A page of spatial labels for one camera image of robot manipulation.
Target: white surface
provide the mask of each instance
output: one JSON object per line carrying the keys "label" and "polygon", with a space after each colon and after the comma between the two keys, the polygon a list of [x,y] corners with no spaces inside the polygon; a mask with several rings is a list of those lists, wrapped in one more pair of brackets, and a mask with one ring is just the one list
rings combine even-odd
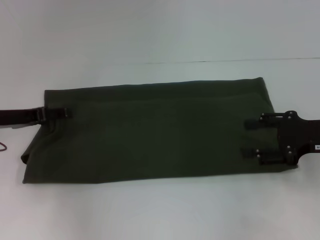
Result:
{"label": "white surface", "polygon": [[[0,109],[41,106],[45,89],[264,77],[277,111],[320,119],[320,59],[297,59],[320,57],[319,9],[315,0],[1,0]],[[0,130],[0,239],[320,239],[318,154],[277,174],[23,185],[20,155],[37,129]]]}

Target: white backdrop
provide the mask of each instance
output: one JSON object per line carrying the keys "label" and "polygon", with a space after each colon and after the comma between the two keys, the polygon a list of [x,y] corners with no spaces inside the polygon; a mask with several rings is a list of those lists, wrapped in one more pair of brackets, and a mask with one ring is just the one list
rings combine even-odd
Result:
{"label": "white backdrop", "polygon": [[[46,89],[264,77],[320,119],[316,0],[1,0],[0,109]],[[277,174],[22,184],[38,126],[1,129],[0,239],[320,239],[320,155]]]}

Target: white table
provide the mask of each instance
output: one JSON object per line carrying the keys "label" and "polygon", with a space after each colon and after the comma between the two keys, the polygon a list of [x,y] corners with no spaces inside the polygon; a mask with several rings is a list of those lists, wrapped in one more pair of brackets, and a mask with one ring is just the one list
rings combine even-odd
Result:
{"label": "white table", "polygon": [[[0,109],[46,89],[264,77],[320,119],[315,0],[2,0]],[[0,129],[0,239],[318,240],[320,155],[284,173],[22,184],[38,126]]]}

